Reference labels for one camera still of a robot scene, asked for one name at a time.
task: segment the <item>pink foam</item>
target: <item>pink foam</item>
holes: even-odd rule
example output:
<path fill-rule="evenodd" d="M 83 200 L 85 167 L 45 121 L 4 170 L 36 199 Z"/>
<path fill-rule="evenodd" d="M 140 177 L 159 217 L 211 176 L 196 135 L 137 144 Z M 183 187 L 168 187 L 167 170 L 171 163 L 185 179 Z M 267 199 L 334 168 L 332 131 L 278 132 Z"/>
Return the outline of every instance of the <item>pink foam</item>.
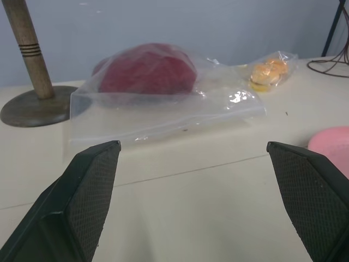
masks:
<path fill-rule="evenodd" d="M 326 156 L 349 178 L 349 127 L 325 129 L 314 135 L 308 149 Z"/>

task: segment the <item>wooden pole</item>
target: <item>wooden pole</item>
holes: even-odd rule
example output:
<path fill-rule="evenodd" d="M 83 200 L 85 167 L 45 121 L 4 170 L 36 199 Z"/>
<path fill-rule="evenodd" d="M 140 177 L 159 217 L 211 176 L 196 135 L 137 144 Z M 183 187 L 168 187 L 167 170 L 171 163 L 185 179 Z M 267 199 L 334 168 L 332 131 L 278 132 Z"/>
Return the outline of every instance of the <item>wooden pole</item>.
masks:
<path fill-rule="evenodd" d="M 55 93 L 25 0 L 2 0 L 34 90 L 40 99 Z"/>

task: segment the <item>red dome-shaped object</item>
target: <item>red dome-shaped object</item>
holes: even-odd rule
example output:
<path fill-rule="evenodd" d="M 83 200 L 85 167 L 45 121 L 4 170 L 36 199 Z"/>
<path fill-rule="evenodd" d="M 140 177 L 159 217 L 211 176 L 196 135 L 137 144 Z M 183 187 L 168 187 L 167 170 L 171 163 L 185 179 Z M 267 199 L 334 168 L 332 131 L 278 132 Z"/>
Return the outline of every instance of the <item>red dome-shaped object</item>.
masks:
<path fill-rule="evenodd" d="M 196 80 L 196 70 L 189 57 L 168 44 L 144 44 L 121 52 L 108 62 L 104 59 L 93 70 L 105 74 L 99 92 L 139 94 L 190 93 Z"/>

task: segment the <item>plastic bag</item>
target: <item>plastic bag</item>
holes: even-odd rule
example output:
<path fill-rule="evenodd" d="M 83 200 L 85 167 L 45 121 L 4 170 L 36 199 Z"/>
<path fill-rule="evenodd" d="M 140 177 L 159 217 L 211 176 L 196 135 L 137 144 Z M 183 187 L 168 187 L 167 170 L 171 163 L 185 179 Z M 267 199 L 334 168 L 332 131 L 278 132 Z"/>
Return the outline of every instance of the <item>plastic bag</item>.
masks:
<path fill-rule="evenodd" d="M 297 69 L 297 63 L 297 55 L 278 51 L 240 66 L 238 71 L 254 90 L 268 92 L 284 83 Z"/>
<path fill-rule="evenodd" d="M 137 141 L 189 125 L 265 114 L 231 67 L 168 44 L 145 44 L 102 60 L 71 95 L 73 144 Z"/>

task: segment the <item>white table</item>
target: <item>white table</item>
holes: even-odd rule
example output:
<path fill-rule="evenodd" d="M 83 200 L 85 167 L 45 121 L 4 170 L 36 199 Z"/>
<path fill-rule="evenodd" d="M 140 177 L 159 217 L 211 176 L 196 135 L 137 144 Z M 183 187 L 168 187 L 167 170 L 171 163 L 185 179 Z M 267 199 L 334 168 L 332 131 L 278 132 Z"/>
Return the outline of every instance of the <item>white table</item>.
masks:
<path fill-rule="evenodd" d="M 124 147 L 94 261 L 311 261 L 283 207 L 266 146 L 305 146 L 321 129 L 348 125 L 349 80 L 309 71 L 305 62 L 261 94 L 267 117 Z M 28 89 L 0 88 L 0 106 Z M 0 123 L 0 245 L 73 157 L 68 125 Z"/>

